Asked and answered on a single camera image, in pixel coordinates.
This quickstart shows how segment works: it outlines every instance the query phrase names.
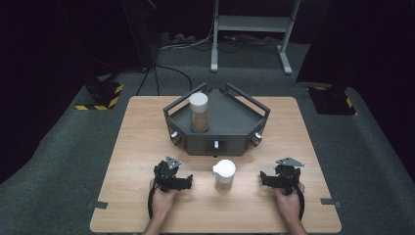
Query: cylindrical container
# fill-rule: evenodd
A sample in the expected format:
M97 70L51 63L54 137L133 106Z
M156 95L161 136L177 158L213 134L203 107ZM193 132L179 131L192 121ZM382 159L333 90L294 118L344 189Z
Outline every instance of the cylindrical container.
M213 174L215 176L214 186L219 191L229 191L235 175L236 167L232 161L221 160L213 166Z
M190 110L192 111L192 130L205 132L208 130L208 96L197 92L189 97Z

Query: white lid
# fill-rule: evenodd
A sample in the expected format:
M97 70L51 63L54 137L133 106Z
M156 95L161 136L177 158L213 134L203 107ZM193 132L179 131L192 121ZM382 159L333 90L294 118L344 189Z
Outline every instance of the white lid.
M205 93L193 93L189 97L190 109L195 113L203 113L208 108L208 96Z
M221 160L213 166L213 172L218 173L222 177L231 177L235 174L235 164L229 160Z

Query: wooden table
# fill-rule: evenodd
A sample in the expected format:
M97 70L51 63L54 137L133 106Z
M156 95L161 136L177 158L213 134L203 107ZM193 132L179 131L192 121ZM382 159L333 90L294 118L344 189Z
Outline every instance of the wooden table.
M166 155L182 162L176 176L194 174L190 190L178 193L162 232L277 233L287 229L276 209L272 190L262 186L259 172L274 175L275 161L292 157L305 164L302 223L307 232L336 233L342 228L335 206L322 205L330 192L314 153L299 106L290 97L255 97L271 109L258 147L241 157L189 156L169 139L162 109L179 97L130 99L115 142L99 202L90 228L94 232L142 232L148 221L147 199L153 169ZM212 166L220 160L235 163L229 192L214 188Z

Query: metal shelf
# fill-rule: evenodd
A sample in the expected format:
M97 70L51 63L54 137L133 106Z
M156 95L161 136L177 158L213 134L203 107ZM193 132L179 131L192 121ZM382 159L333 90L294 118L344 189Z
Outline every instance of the metal shelf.
M219 16L218 30L285 32L289 18Z
M230 31L269 31L284 32L284 39L281 45L277 46L277 53L280 56L285 74L292 74L290 63L285 53L291 31L296 21L300 0L294 0L294 7L288 18L278 17L245 17L245 16L219 16L219 0L215 0L214 7L214 29L213 45L211 49L210 70L218 69L217 34L220 30Z

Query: black stand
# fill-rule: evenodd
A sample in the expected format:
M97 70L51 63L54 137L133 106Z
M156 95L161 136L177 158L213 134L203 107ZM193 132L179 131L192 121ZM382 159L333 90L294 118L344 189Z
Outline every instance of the black stand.
M93 101L78 102L75 104L77 110L107 110L112 109L118 101L119 94L123 88L122 84L108 79L100 81L98 78L91 79L85 83L85 88Z
M308 87L308 93L319 115L353 116L356 110L345 92L334 92L332 87Z

